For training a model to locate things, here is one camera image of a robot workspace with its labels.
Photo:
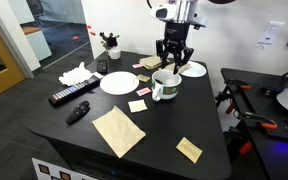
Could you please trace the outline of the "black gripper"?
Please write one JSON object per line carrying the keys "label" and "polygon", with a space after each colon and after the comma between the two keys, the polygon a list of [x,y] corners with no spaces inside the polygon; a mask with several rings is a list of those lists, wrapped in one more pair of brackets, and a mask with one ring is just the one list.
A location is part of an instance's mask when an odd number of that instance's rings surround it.
{"label": "black gripper", "polygon": [[167,56],[173,54],[175,59],[174,74],[177,74],[179,69],[186,65],[191,58],[194,49],[186,46],[188,35],[188,23],[175,23],[168,21],[165,25],[164,40],[156,41],[156,53],[161,59],[161,67],[167,65]]}

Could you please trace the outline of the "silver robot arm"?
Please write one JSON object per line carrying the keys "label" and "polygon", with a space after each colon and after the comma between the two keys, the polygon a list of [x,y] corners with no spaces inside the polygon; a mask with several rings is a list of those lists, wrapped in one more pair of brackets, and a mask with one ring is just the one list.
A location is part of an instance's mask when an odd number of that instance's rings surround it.
{"label": "silver robot arm", "polygon": [[199,18],[195,12],[198,0],[168,0],[166,4],[151,9],[151,16],[165,23],[164,39],[156,41],[157,56],[165,67],[169,54],[174,57],[173,73],[185,65],[194,49],[186,46],[189,27],[205,27],[205,18]]}

